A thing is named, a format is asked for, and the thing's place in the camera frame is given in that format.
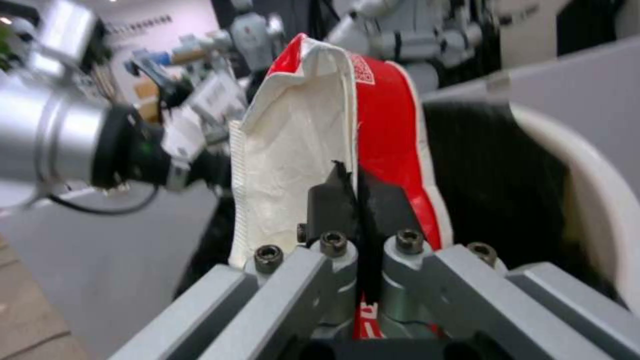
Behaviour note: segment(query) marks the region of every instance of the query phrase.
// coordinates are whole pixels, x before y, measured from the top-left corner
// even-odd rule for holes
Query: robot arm
[[[218,30],[213,36],[200,41],[203,49],[217,50],[221,53],[229,52],[234,48],[234,41],[227,30]]]
[[[91,11],[55,0],[44,24],[28,67],[0,86],[0,108],[10,109],[0,114],[0,179],[25,184],[20,196],[0,199],[0,208],[27,206],[68,180],[99,188],[134,180],[169,190],[198,180],[228,184],[230,160],[206,151],[198,112],[202,101],[226,101],[218,92],[229,89],[206,81],[170,126],[144,123],[133,107],[91,101],[70,82],[102,53],[102,24]],[[237,104],[220,107],[218,116]]]
[[[133,58],[125,63],[127,72],[133,76],[140,76],[140,72],[147,75],[159,89],[160,101],[168,108],[180,106],[193,91],[184,81],[172,79],[154,60],[148,56]]]
[[[473,55],[482,41],[481,29],[457,8],[455,26],[406,31],[368,31],[367,24],[395,11],[402,0],[360,0],[331,31],[326,41],[355,53],[384,60],[415,61],[438,58],[446,67],[455,66]]]
[[[267,18],[267,34],[273,44],[273,53],[280,54],[284,50],[285,42],[284,23],[278,14],[272,13]]]

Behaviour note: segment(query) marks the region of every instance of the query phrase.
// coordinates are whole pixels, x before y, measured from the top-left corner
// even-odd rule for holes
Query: humanoid robot
[[[215,32],[212,38],[201,40],[205,49],[227,52],[235,49],[244,58],[252,78],[247,89],[251,102],[273,60],[284,49],[284,25],[280,16],[265,18],[255,12],[252,0],[231,0],[238,16],[228,30]]]

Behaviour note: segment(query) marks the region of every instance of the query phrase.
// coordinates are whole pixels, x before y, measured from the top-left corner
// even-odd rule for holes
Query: black cable
[[[158,185],[155,185],[153,191],[151,192],[151,194],[143,202],[141,202],[140,204],[135,205],[135,206],[133,206],[131,208],[115,209],[115,210],[86,208],[84,206],[81,206],[81,205],[78,205],[78,204],[74,204],[73,202],[69,202],[69,201],[63,200],[62,198],[58,197],[57,195],[53,195],[53,194],[49,194],[47,196],[47,198],[49,200],[51,200],[53,203],[61,205],[61,206],[64,206],[67,209],[79,211],[81,213],[86,213],[86,214],[103,215],[103,216],[112,216],[113,217],[113,216],[128,215],[128,214],[137,213],[138,211],[146,208],[157,197],[158,190],[159,190]]]

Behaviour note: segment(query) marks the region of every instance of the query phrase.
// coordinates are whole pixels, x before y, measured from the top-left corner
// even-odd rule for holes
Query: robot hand
[[[152,58],[140,56],[127,61],[124,64],[127,72],[133,76],[140,76],[140,72],[145,73],[159,89],[159,101],[165,103],[167,108],[180,106],[193,87],[187,81],[173,80]]]

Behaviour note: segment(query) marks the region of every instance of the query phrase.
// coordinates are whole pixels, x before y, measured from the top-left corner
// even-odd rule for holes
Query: white robot
[[[537,9],[533,5],[497,15],[493,1],[357,0],[325,40],[354,53],[402,63],[423,94],[440,86],[436,68],[460,66],[494,35],[488,32]]]
[[[231,3],[238,12],[231,27],[201,40],[201,45],[223,53],[235,49],[242,55],[252,72],[247,91],[251,102],[273,60],[284,48],[284,25],[277,14],[265,18],[253,12],[252,0],[231,0]]]

